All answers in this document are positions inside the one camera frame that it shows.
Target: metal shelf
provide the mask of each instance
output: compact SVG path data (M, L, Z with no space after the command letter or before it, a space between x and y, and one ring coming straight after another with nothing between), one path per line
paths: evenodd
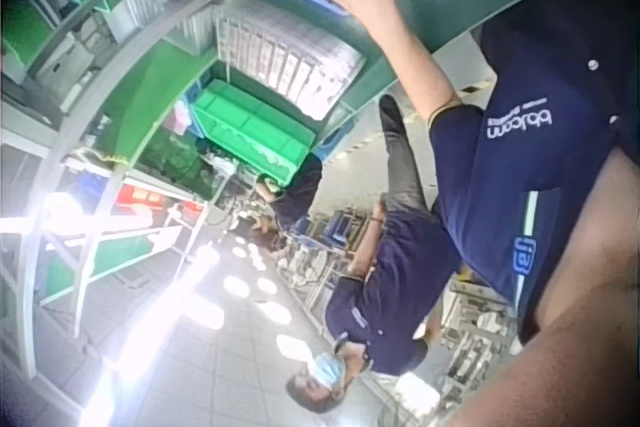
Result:
M39 254L39 245L43 238L44 201L50 192L57 187L63 171L67 168L66 159L76 146L87 126L92 121L104 101L111 94L118 83L129 70L164 36L167 35L182 20L210 4L214 0L177 0L165 5L164 12L147 27L141 29L127 42L111 61L98 72L92 82L80 93L71 115L62 122L60 131L53 138L50 145L33 137L18 140L20 136L14 135L14 144L22 142L28 151L46 157L36 173L30 194L26 217L29 223L29 231L22 237L20 256L18 261L17 279L17 341L20 367L27 379L32 379L37 374L33 345L33 292L35 287L36 264ZM85 167L86 163L76 164ZM98 217L107 215L111 210L115 196L123 182L141 182L153 190L162 189L173 195L182 196L179 189L176 190L168 184L153 179L142 172L133 172L132 165L122 165L110 172L109 182L96 209ZM93 258L101 232L99 228L88 234L87 242L83 245L78 259L78 269L74 283L74 317L77 332L84 295L87 286L88 272L93 265Z

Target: person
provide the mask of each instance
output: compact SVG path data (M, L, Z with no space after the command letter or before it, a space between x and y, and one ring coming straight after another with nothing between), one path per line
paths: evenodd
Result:
M395 0L335 1L427 124L463 260L517 310L522 352L447 425L640 425L637 10L524 0L489 20L481 48L497 82L483 112Z
M274 180L261 175L256 181L256 192L273 210L277 228L286 231L307 215L321 180L322 161L309 153L289 185L280 188Z
M451 238L427 207L395 100L384 95L379 110L388 153L388 211L385 215L382 202L375 205L327 304L325 323L337 340L334 353L319 355L286 384L299 405L317 413L339 405L351 381L368 368L400 376L424 360L440 331L439 298L460 266ZM424 243L424 237L433 241ZM414 340L429 312L424 336Z

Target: polo shirt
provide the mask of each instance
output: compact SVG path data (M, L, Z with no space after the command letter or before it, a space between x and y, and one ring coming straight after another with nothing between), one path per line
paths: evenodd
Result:
M322 180L322 161L309 154L294 174L289 185L269 205L282 230L289 229L307 215Z
M459 265L449 234L434 217L388 212L375 269L366 282L348 275L338 280L325 311L327 329L334 339L366 345L373 371L409 372L428 350L413 335Z
M637 17L625 0L526 0L483 26L485 113L443 110L430 138L443 220L518 312L521 342L602 165L637 160Z

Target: gray pants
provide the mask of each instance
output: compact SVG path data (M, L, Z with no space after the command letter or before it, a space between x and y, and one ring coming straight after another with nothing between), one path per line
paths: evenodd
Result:
M379 111L389 157L387 210L411 211L431 218L433 216L424 197L413 149L409 144L402 114L393 97L382 96Z

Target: green storage box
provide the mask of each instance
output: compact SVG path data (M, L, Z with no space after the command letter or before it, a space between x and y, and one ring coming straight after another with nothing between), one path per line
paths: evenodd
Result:
M221 80L203 90L194 112L209 139L283 186L315 138L309 128Z

